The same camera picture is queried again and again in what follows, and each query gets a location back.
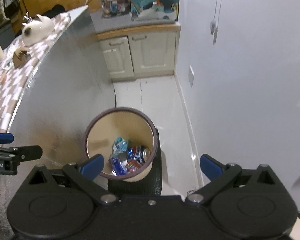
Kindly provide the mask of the white cat plush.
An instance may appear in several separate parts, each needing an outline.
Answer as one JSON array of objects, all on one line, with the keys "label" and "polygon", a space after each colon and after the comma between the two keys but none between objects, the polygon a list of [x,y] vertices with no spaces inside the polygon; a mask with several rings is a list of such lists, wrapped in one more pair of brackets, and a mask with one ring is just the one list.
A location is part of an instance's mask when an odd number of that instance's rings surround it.
[{"label": "white cat plush", "polygon": [[47,17],[37,14],[36,19],[22,23],[21,38],[26,47],[30,47],[49,36],[55,29],[53,21]]}]

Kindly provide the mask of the blue snack wrapper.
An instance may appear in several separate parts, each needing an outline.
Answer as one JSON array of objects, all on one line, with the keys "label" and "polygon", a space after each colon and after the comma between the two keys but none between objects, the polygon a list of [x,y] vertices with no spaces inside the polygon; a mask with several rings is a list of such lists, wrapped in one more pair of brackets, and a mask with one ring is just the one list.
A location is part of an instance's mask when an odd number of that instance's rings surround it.
[{"label": "blue snack wrapper", "polygon": [[114,175],[116,176],[124,176],[128,174],[128,170],[126,168],[127,158],[121,155],[112,154],[109,157],[109,163],[111,165],[111,169]]}]

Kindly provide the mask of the red yellow snack wrapper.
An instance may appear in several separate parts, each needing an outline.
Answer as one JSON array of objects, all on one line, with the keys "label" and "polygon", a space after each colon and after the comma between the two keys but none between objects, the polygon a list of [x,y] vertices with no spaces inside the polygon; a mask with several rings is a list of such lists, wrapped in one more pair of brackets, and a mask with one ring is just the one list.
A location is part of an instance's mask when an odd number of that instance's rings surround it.
[{"label": "red yellow snack wrapper", "polygon": [[128,160],[126,164],[126,169],[129,173],[133,173],[141,167],[142,165],[135,159]]}]

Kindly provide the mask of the clear plastic storage box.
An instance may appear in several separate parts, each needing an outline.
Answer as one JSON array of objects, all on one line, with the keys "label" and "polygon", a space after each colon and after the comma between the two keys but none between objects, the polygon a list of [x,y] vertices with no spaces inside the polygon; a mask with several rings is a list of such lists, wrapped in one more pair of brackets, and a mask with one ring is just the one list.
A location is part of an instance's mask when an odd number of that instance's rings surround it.
[{"label": "clear plastic storage box", "polygon": [[130,13],[130,0],[98,0],[103,18],[112,18]]}]

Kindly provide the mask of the brown rimmed beige trash bin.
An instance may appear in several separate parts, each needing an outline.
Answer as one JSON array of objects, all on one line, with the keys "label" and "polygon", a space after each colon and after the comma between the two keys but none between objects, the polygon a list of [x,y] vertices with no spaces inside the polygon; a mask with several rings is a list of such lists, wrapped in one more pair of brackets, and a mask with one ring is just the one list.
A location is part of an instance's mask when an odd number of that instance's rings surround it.
[{"label": "brown rimmed beige trash bin", "polygon": [[111,108],[98,115],[85,135],[88,158],[104,159],[100,176],[129,183],[145,178],[159,149],[159,135],[150,118],[134,108]]}]

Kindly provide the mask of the crushed blue soda can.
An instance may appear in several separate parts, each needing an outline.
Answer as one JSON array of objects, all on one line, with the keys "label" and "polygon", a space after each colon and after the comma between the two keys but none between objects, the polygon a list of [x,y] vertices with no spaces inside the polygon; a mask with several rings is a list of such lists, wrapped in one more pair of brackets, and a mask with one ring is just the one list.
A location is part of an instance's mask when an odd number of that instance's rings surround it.
[{"label": "crushed blue soda can", "polygon": [[145,146],[133,146],[128,149],[128,155],[127,160],[136,160],[141,164],[144,164],[149,156],[151,155],[151,152],[148,148]]}]

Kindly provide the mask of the checkered brown white tablecloth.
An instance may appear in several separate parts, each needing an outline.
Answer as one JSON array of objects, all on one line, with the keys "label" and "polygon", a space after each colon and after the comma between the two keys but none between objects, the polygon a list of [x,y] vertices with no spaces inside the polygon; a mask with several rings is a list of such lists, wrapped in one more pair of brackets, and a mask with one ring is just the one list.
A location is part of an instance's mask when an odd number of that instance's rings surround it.
[{"label": "checkered brown white tablecloth", "polygon": [[[55,40],[68,27],[71,22],[69,12],[64,12],[51,19],[55,25],[54,31],[45,39],[29,47],[31,58],[18,69],[8,68],[12,63],[14,52],[24,46],[22,38],[16,38],[5,50],[6,58],[0,61],[0,78],[6,74],[5,82],[0,81],[0,133],[7,132],[12,126],[17,108],[27,86],[29,77],[38,68],[37,65],[43,59],[47,51],[54,45]],[[12,198],[13,191],[17,190],[20,182],[18,177],[0,176],[0,239],[11,239],[13,233],[7,222],[5,209]]]}]

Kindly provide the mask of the cream floor cabinet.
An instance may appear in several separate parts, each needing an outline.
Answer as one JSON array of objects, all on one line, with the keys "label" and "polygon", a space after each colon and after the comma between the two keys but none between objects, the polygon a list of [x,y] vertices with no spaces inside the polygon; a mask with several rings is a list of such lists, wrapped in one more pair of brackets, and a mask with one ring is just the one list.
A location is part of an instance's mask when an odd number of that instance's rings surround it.
[{"label": "cream floor cabinet", "polygon": [[142,25],[96,34],[112,81],[174,75],[180,24]]}]

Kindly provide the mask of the light blue plastic package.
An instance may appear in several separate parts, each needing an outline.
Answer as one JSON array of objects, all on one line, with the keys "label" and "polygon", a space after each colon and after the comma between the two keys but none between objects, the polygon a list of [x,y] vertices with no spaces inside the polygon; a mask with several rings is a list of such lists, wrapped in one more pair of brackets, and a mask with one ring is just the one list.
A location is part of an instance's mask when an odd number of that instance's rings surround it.
[{"label": "light blue plastic package", "polygon": [[129,141],[123,139],[122,137],[118,137],[114,140],[112,145],[112,153],[113,154],[121,154],[128,150]]}]

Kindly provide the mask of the brown cardboard box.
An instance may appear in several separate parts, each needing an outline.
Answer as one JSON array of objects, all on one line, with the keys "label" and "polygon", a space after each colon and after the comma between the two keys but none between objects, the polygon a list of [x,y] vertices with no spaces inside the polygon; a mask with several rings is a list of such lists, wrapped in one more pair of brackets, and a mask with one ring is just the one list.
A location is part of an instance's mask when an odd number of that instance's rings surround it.
[{"label": "brown cardboard box", "polygon": [[12,57],[12,62],[15,69],[23,67],[31,58],[29,49],[26,47],[18,48]]}]

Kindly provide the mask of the black clothing heap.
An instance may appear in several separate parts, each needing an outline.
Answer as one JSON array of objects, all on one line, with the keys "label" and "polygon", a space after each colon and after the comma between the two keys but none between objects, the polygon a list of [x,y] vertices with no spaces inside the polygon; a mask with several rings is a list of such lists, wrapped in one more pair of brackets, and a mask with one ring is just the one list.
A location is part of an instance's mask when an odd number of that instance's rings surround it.
[{"label": "black clothing heap", "polygon": [[60,13],[64,13],[66,12],[66,9],[65,7],[63,7],[62,5],[60,4],[57,4],[55,6],[52,7],[52,9],[42,13],[43,16],[46,16],[48,18],[54,18],[56,17],[58,14]]}]

